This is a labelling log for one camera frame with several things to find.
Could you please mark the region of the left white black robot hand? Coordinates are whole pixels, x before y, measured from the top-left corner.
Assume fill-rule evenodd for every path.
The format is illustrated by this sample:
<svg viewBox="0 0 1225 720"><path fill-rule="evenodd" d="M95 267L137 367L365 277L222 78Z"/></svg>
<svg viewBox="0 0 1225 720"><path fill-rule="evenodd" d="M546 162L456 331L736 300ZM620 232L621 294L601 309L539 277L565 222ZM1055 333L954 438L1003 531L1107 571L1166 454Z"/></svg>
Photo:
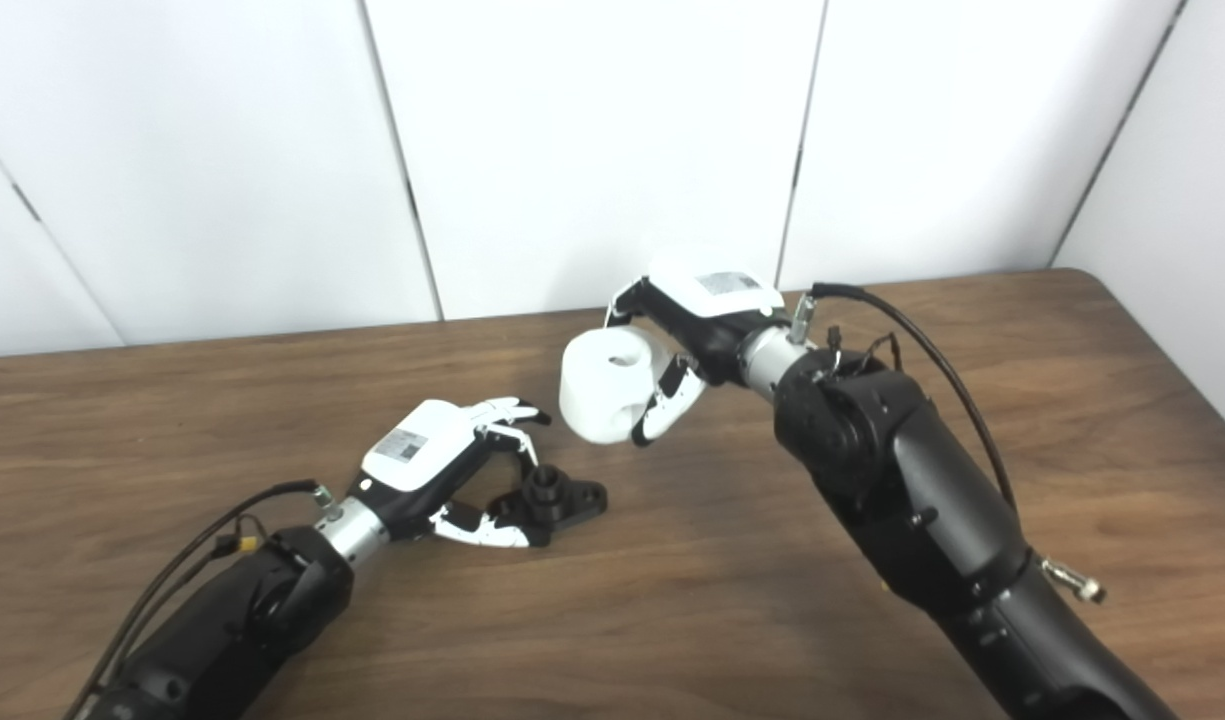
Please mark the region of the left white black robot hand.
<svg viewBox="0 0 1225 720"><path fill-rule="evenodd" d="M528 478L539 465L530 433L521 422L548 427L548 413L519 397L458 407L428 398L375 442L361 460L347 496L375 516L388 541L428 536L494 549L543 549L548 530L511 525L499 512L454 500L490 456L519 460Z"/></svg>

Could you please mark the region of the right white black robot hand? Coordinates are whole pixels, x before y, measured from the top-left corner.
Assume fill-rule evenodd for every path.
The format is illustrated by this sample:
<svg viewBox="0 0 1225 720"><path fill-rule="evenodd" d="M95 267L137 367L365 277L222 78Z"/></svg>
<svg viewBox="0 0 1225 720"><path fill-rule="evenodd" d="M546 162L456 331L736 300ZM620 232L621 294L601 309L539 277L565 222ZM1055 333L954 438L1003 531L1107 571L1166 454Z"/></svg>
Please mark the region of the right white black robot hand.
<svg viewBox="0 0 1225 720"><path fill-rule="evenodd" d="M647 447L666 433L708 387L748 387L755 340L790 327L790 315L775 287L726 266L688 266L659 261L649 273L624 287L608 302L604 327L631 324L644 316L681 350L666 360L649 391L630 441Z"/></svg>

